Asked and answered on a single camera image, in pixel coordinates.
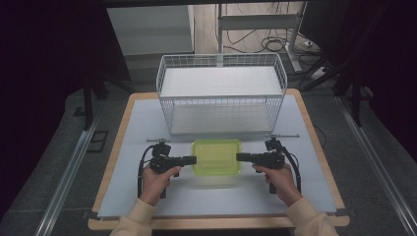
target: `gray floor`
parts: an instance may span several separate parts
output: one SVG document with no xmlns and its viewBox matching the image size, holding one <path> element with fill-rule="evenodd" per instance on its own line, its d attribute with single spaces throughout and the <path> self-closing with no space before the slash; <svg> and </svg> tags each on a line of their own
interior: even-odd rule
<svg viewBox="0 0 417 236">
<path fill-rule="evenodd" d="M 258 44 L 251 39 L 247 45 Z M 241 48 L 251 50 L 251 46 Z M 281 58 L 288 74 L 291 66 L 285 54 Z M 317 57 L 305 58 L 307 63 Z M 127 84 L 139 91 L 155 91 L 158 56 L 129 56 L 126 58 L 132 81 Z M 289 87 L 297 88 L 299 77 L 289 77 Z M 384 189 L 371 168 L 358 141 L 353 135 L 343 112 L 332 95 L 334 81 L 328 81 L 310 91 L 302 92 L 309 115 L 323 145 L 332 174 L 350 213 L 347 227 L 337 227 L 340 235 L 407 235 Z M 89 145 L 89 151 L 77 173 L 74 184 L 63 205 L 52 235 L 108 235 L 108 231 L 88 229 L 86 214 L 90 212 L 98 191 L 112 144 L 118 131 L 129 94 L 112 84 L 106 84 L 109 97 L 94 100 L 94 107 L 102 105 L 96 131 L 108 132 L 103 150 L 100 144 Z M 55 136 L 31 177 L 16 197 L 0 225 L 0 235 L 33 235 L 62 176 L 68 159 L 80 138 L 84 116 L 75 116 L 84 107 L 83 94 L 75 92 L 67 98 L 66 112 Z M 361 104 L 363 130 L 376 149 L 388 174 L 402 193 L 414 214 L 417 211 L 417 165 L 369 108 Z M 286 235 L 285 231 L 248 230 L 215 232 L 154 232 L 155 235 Z"/>
</svg>

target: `white shelf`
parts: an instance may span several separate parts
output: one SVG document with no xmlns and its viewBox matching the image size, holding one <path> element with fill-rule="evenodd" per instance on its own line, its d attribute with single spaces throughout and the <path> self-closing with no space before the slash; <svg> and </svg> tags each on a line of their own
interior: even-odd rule
<svg viewBox="0 0 417 236">
<path fill-rule="evenodd" d="M 160 97 L 282 95 L 273 66 L 167 68 Z"/>
<path fill-rule="evenodd" d="M 172 135 L 269 133 L 267 105 L 179 105 L 174 107 Z"/>
</svg>

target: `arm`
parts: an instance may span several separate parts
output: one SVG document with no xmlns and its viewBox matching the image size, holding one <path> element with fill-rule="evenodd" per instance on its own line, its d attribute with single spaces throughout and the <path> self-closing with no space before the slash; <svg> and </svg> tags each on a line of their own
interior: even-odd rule
<svg viewBox="0 0 417 236">
<path fill-rule="evenodd" d="M 110 235 L 151 235 L 150 219 L 155 211 L 154 206 L 159 202 L 163 189 L 169 186 L 169 178 L 178 173 L 181 167 L 176 166 L 163 174 L 156 174 L 148 166 L 143 173 L 143 190 L 131 211 L 120 217 L 119 224 Z"/>
<path fill-rule="evenodd" d="M 267 183 L 275 186 L 277 196 L 288 206 L 286 214 L 295 226 L 296 236 L 337 235 L 328 216 L 317 211 L 297 190 L 288 164 L 280 169 L 253 167 L 266 174 Z"/>
</svg>

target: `beige sleeve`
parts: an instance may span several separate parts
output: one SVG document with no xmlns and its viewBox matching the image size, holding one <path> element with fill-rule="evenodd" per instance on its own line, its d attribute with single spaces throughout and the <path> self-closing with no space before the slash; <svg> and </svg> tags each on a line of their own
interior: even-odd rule
<svg viewBox="0 0 417 236">
<path fill-rule="evenodd" d="M 149 226 L 150 219 L 155 209 L 153 206 L 137 199 L 131 211 L 120 216 L 117 227 L 111 232 L 111 236 L 150 236 L 152 229 Z"/>
<path fill-rule="evenodd" d="M 336 230 L 328 216 L 317 211 L 306 199 L 301 199 L 291 205 L 286 214 L 294 223 L 296 236 L 332 236 Z"/>
</svg>

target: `black cable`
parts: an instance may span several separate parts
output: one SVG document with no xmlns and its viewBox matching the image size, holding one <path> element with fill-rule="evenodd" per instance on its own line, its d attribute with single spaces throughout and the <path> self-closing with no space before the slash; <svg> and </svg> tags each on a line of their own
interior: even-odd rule
<svg viewBox="0 0 417 236">
<path fill-rule="evenodd" d="M 294 159 L 292 158 L 291 154 L 288 152 L 288 150 L 286 148 L 283 149 L 287 159 L 289 160 L 289 162 L 291 163 L 292 169 L 294 170 L 294 174 L 295 174 L 295 181 L 297 183 L 297 189 L 301 194 L 301 175 L 300 175 L 300 169 L 298 168 L 298 159 L 297 159 L 297 163 L 294 161 Z"/>
<path fill-rule="evenodd" d="M 141 196 L 142 193 L 142 174 L 144 173 L 144 164 L 145 164 L 145 156 L 147 155 L 148 151 L 155 146 L 149 146 L 145 149 L 144 154 L 142 155 L 141 162 L 139 163 L 139 170 L 138 170 L 138 198 Z"/>
<path fill-rule="evenodd" d="M 240 41 L 242 41 L 243 39 L 245 39 L 247 36 L 251 35 L 253 32 L 255 32 L 256 29 L 253 29 L 252 31 L 248 32 L 245 36 L 243 36 L 242 38 L 240 38 L 239 40 L 232 42 L 232 40 L 230 39 L 230 35 L 229 35 L 229 30 L 227 31 L 227 38 L 229 39 L 229 42 L 234 45 Z"/>
<path fill-rule="evenodd" d="M 278 4 L 276 5 L 276 9 L 275 9 L 275 13 L 278 13 L 278 9 L 279 9 L 279 5 L 281 4 L 281 2 L 278 2 Z"/>
<path fill-rule="evenodd" d="M 243 15 L 243 12 L 242 12 L 242 10 L 240 10 L 240 6 L 239 6 L 239 3 L 238 3 L 238 4 L 236 4 L 236 6 L 237 6 L 237 9 L 239 10 L 240 14 L 242 14 L 242 15 Z"/>
<path fill-rule="evenodd" d="M 326 145 L 326 143 L 328 142 L 328 136 L 326 136 L 325 132 L 323 132 L 323 130 L 322 130 L 322 129 L 320 129 L 320 127 L 319 127 L 319 126 L 317 126 L 317 125 L 313 124 L 313 127 L 314 127 L 314 128 L 316 128 L 316 129 L 318 129 L 318 130 L 320 131 L 320 133 L 322 133 L 323 137 L 325 138 L 325 141 L 324 141 L 324 142 L 323 142 L 323 144 L 321 145 L 321 146 L 322 146 L 322 148 L 324 148 L 324 147 L 325 147 L 325 145 Z"/>
<path fill-rule="evenodd" d="M 262 52 L 262 51 L 264 51 L 264 50 L 265 50 L 265 48 L 263 48 L 263 49 L 261 49 L 261 50 L 259 50 L 259 51 L 256 51 L 256 52 L 246 52 L 246 51 L 241 51 L 241 50 L 239 50 L 239 49 L 237 49 L 237 48 L 230 47 L 230 46 L 223 46 L 223 47 L 224 47 L 224 48 L 229 48 L 229 49 L 232 49 L 232 50 L 235 50 L 235 51 L 241 52 L 241 53 L 260 53 L 260 52 Z"/>
<path fill-rule="evenodd" d="M 215 40 L 218 42 L 218 36 L 217 36 L 217 4 L 214 4 L 214 34 L 215 34 Z"/>
<path fill-rule="evenodd" d="M 285 43 L 289 42 L 288 39 L 285 39 L 285 38 L 280 38 L 280 39 L 283 41 L 283 43 L 284 42 Z M 320 50 L 318 50 L 318 51 L 306 51 L 302 48 L 299 48 L 297 45 L 294 45 L 294 51 L 297 52 L 298 54 L 309 54 L 309 55 L 318 55 L 318 56 L 323 55 L 323 53 Z"/>
<path fill-rule="evenodd" d="M 272 48 L 270 48 L 269 45 L 270 44 L 273 44 L 273 43 L 279 43 L 279 44 L 281 44 L 281 47 L 278 48 L 278 49 L 272 49 Z M 280 37 L 276 37 L 276 36 L 269 36 L 269 37 L 264 38 L 261 41 L 261 46 L 263 48 L 266 48 L 267 50 L 269 50 L 271 52 L 279 52 L 279 51 L 281 51 L 285 47 L 285 45 L 282 42 L 281 38 Z"/>
<path fill-rule="evenodd" d="M 272 11 L 273 11 L 273 2 L 272 3 L 270 3 L 270 6 L 267 8 L 267 11 L 265 12 L 265 14 L 270 10 L 270 12 L 272 13 Z"/>
<path fill-rule="evenodd" d="M 295 154 L 293 154 L 293 153 L 289 153 L 292 157 L 294 157 L 295 158 L 295 160 L 297 161 L 297 167 L 298 168 L 300 168 L 300 163 L 298 162 L 298 158 L 297 158 L 297 156 L 295 156 Z"/>
</svg>

